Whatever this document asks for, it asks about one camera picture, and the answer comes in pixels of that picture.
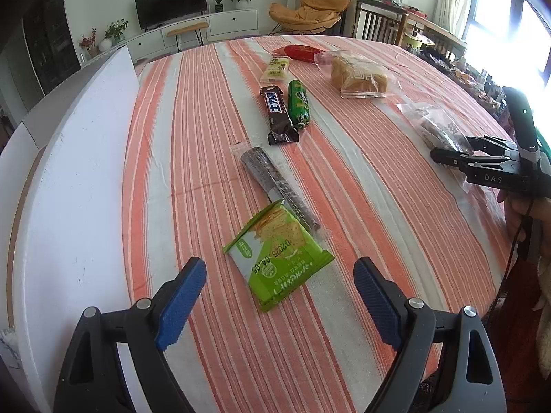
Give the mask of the right hand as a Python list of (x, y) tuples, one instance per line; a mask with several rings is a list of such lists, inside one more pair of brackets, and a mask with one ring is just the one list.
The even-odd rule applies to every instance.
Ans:
[(530, 200), (501, 190), (497, 201), (503, 204), (506, 229), (510, 238), (514, 242), (523, 242), (526, 238), (523, 219), (529, 209)]

